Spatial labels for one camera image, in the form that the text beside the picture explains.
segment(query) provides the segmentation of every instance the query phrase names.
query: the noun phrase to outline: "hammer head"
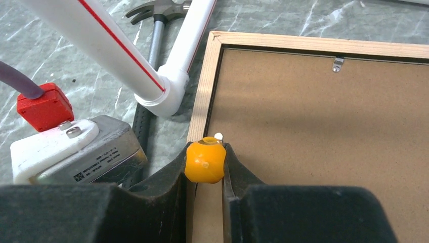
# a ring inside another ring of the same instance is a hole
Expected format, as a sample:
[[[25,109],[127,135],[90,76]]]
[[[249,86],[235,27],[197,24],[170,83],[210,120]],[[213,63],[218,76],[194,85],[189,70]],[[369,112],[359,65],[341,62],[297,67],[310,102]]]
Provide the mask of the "hammer head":
[[[191,0],[186,0],[181,4],[176,4],[172,0],[154,0],[130,10],[125,16],[129,18],[135,15],[131,24],[137,24],[149,17],[154,17],[155,21],[161,20],[166,24],[173,19],[185,17],[191,2]]]

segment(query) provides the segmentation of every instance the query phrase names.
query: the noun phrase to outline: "yellow orange knob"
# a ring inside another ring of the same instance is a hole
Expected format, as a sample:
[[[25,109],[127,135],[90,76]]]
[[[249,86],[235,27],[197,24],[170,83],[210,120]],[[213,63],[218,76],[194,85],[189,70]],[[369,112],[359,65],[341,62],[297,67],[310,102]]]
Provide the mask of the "yellow orange knob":
[[[222,142],[214,137],[191,143],[186,150],[186,177],[195,183],[219,182],[225,175],[226,154]]]

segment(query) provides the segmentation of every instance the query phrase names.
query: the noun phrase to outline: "red stripe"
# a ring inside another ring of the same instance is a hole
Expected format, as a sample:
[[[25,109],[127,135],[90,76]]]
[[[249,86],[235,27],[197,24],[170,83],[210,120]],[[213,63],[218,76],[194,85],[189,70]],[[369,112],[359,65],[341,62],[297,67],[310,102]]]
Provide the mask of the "red stripe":
[[[200,36],[200,40],[198,41],[197,48],[195,49],[195,52],[194,52],[194,56],[192,57],[191,62],[189,63],[188,73],[189,73],[189,70],[191,70],[192,62],[194,61],[194,58],[195,58],[195,56],[197,54],[197,50],[198,50],[198,48],[200,46],[200,43],[201,43],[201,40],[202,40],[202,36],[204,35],[205,29],[207,28],[207,25],[208,25],[208,23],[210,21],[210,18],[211,18],[211,14],[213,13],[213,10],[215,9],[217,1],[218,0],[215,0],[215,2],[213,3],[213,7],[211,8],[210,14],[209,14],[209,16],[207,18],[207,22],[205,23],[204,29],[202,30],[202,33],[201,33],[201,36]]]
[[[95,11],[84,1],[78,0],[80,4],[94,17],[94,19],[109,33],[109,35],[122,47],[122,49],[131,57],[131,59],[145,72],[146,75],[158,86],[158,88],[165,92],[165,89],[156,81],[156,79],[150,75],[143,65],[137,60],[137,58],[128,50],[128,48],[119,40],[119,38],[113,33],[113,31],[101,20],[101,18],[95,13]]]

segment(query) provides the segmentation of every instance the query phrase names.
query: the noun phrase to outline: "gray marble surface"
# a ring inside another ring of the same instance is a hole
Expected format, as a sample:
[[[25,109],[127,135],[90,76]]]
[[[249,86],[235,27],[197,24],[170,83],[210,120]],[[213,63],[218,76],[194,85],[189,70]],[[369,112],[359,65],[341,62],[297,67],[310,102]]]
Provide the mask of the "gray marble surface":
[[[147,1],[101,2],[147,56],[152,19],[133,26],[123,17],[127,10]],[[428,11],[422,5],[383,0],[218,0],[205,36],[209,30],[223,30],[429,44]],[[176,20],[165,29],[161,64],[182,21]],[[167,119],[158,118],[152,128],[148,154],[152,158],[151,174],[171,161],[185,145],[205,39],[190,71],[191,80],[179,113]],[[76,119],[106,114],[133,122],[133,94],[14,0],[0,2],[0,60],[37,84],[55,82],[70,100]],[[0,84],[0,94],[0,184],[7,184],[12,181],[11,143],[36,131],[16,113],[18,93]]]

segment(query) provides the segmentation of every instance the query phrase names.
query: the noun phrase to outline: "red plug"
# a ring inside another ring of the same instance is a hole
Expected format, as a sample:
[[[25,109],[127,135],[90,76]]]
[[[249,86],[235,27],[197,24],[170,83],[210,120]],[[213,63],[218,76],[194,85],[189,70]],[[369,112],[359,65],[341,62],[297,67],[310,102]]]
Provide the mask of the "red plug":
[[[54,83],[40,86],[44,94],[35,100],[18,96],[17,111],[38,132],[54,128],[67,120],[73,121],[74,115],[67,97]]]

